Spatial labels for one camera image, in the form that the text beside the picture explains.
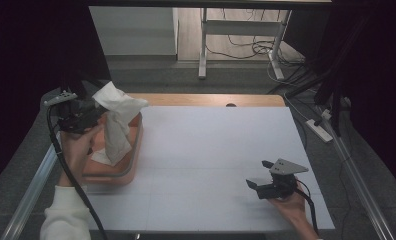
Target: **white sleeve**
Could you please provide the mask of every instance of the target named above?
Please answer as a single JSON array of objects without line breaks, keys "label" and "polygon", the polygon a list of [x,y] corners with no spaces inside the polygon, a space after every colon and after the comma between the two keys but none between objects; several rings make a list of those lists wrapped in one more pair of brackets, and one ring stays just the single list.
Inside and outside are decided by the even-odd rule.
[{"label": "white sleeve", "polygon": [[74,187],[55,186],[54,201],[45,209],[45,217],[40,239],[91,239],[89,209]]}]

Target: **orange container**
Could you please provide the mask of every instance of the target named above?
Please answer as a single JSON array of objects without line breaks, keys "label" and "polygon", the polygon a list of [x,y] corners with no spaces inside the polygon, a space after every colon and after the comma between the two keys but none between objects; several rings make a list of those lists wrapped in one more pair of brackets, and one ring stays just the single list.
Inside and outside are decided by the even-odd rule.
[{"label": "orange container", "polygon": [[[139,113],[130,123],[128,141],[132,146],[120,162],[114,167],[96,162],[91,159],[93,154],[88,156],[85,168],[83,169],[83,180],[85,183],[106,183],[106,184],[128,184],[135,177],[138,161],[139,149],[141,146],[143,127],[142,114]],[[104,130],[101,130],[95,137],[92,150],[98,151],[105,147]]]}]

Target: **hand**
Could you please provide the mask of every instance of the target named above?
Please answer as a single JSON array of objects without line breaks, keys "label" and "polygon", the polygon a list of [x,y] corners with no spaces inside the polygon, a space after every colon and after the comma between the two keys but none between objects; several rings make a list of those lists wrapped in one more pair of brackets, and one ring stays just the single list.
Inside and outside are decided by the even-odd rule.
[{"label": "hand", "polygon": [[[93,146],[96,134],[102,129],[103,125],[98,125],[84,134],[61,132],[61,145],[65,161],[79,183],[83,168],[86,164],[88,151]],[[58,185],[62,187],[72,187],[65,172],[61,173]]]},{"label": "hand", "polygon": [[[302,191],[299,182],[297,182],[297,185],[297,188]],[[301,195],[294,192],[284,200],[269,199],[268,201],[294,226],[302,240],[315,240],[319,238],[313,227],[307,221],[305,215],[305,199]]]}]

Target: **crumpled white cloth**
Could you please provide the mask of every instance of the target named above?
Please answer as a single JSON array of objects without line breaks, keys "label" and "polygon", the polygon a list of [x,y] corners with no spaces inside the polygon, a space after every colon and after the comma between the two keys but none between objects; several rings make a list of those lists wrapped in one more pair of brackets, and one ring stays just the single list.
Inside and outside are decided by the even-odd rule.
[{"label": "crumpled white cloth", "polygon": [[109,111],[104,127],[105,148],[94,152],[91,159],[115,166],[132,150],[128,141],[128,124],[143,107],[148,106],[148,101],[128,96],[113,82],[107,83],[92,98]]}]

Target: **white metal desk leg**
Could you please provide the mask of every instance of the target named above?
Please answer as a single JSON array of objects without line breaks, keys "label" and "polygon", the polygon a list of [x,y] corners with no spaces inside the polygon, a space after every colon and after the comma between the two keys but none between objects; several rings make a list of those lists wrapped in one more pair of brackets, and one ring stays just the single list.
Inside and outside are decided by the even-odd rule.
[{"label": "white metal desk leg", "polygon": [[199,55],[199,70],[198,70],[198,78],[205,79],[206,76],[206,67],[207,67],[207,8],[203,8],[201,21],[201,53]]},{"label": "white metal desk leg", "polygon": [[285,17],[282,19],[282,24],[279,27],[279,31],[277,36],[275,37],[275,43],[273,44],[273,50],[269,52],[270,62],[272,63],[273,71],[275,72],[277,80],[283,80],[285,77],[283,76],[282,70],[279,67],[278,63],[278,51],[280,47],[280,43],[283,39],[283,34],[285,33],[286,26],[288,25],[289,16],[291,15],[291,10],[287,10]]}]

